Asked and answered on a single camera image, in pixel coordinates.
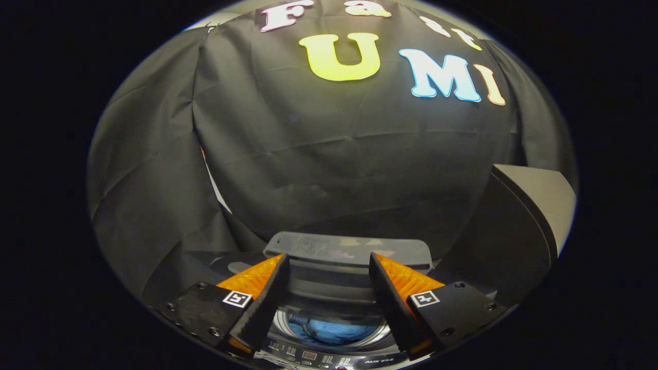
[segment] black cloth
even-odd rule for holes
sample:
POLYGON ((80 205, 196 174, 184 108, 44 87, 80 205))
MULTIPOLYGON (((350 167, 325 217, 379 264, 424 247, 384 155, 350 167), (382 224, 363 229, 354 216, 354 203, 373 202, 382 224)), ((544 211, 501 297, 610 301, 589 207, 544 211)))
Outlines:
POLYGON ((340 2, 315 1, 296 24, 270 32, 259 31, 262 9, 188 30, 119 87, 89 153, 89 213, 134 294, 163 263, 180 281, 199 277, 175 258, 181 253, 262 250, 282 230, 421 239, 439 258, 494 163, 561 171, 576 186, 565 123, 527 67, 495 42, 476 39, 483 50, 473 49, 436 16, 380 3, 393 16, 353 16, 340 2), (299 40, 336 34, 338 60, 349 65, 361 60, 352 32, 379 36, 379 71, 346 82, 313 74, 299 40), (412 95, 400 49, 423 50, 440 65, 446 54, 466 59, 482 101, 412 95), (473 64, 493 71, 505 106, 487 100, 473 64))

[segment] gray plastic part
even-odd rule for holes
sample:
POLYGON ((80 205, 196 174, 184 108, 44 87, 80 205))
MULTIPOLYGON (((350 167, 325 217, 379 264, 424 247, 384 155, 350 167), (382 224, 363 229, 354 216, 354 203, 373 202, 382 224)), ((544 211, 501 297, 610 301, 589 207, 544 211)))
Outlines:
POLYGON ((248 264, 246 264, 244 262, 240 262, 240 261, 231 262, 231 263, 228 264, 228 270, 230 272, 234 273, 234 274, 239 274, 242 271, 244 271, 244 270, 246 270, 250 267, 251 267, 251 265, 248 265, 248 264))
POLYGON ((432 268, 430 248, 422 240, 356 238, 284 231, 274 235, 263 253, 269 257, 288 253, 293 259, 367 268, 372 251, 418 270, 432 268))
POLYGON ((567 241, 576 211, 576 194, 566 178, 557 171, 532 167, 494 165, 532 199, 555 236, 557 254, 567 241))

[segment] orange soft finger pad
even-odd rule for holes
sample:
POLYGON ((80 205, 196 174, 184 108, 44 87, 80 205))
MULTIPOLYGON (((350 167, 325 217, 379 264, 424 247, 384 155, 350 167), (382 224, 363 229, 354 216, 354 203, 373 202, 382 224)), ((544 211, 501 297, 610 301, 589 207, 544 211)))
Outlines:
POLYGON ((221 283, 217 284, 220 288, 235 290, 236 292, 251 294, 255 300, 261 294, 267 281, 270 278, 274 268, 283 254, 277 255, 270 259, 254 265, 241 273, 227 278, 221 283))
POLYGON ((392 259, 388 259, 383 255, 375 254, 379 262, 382 264, 382 267, 386 271, 388 278, 391 279, 395 290, 400 295, 402 302, 405 302, 409 311, 416 317, 416 315, 411 311, 411 307, 407 303, 407 298, 411 294, 427 292, 428 290, 433 290, 436 288, 441 288, 445 284, 438 282, 410 267, 404 266, 401 263, 395 262, 392 259))

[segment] blue letter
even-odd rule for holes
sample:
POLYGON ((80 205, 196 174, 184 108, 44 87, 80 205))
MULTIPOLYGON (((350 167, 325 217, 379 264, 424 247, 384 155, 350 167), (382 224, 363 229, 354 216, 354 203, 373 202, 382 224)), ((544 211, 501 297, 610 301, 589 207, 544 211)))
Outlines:
POLYGON ((457 89, 455 90, 455 96, 457 99, 475 102, 482 100, 475 91, 473 81, 470 79, 470 75, 466 69, 468 62, 466 62, 465 59, 455 55, 446 55, 443 60, 442 68, 424 51, 402 49, 399 53, 407 58, 411 65, 413 78, 416 80, 416 86, 411 89, 411 93, 414 96, 436 96, 436 90, 430 86, 431 78, 445 97, 450 96, 452 82, 454 80, 455 85, 457 86, 457 89))

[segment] washing machine control panel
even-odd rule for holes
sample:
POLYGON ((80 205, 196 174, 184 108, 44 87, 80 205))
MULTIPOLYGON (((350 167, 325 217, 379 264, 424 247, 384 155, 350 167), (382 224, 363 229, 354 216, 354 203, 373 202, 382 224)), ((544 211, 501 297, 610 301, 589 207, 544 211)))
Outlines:
POLYGON ((362 370, 395 365, 407 359, 405 352, 394 354, 358 356, 302 348, 296 344, 267 338, 262 351, 284 360, 296 368, 362 370))

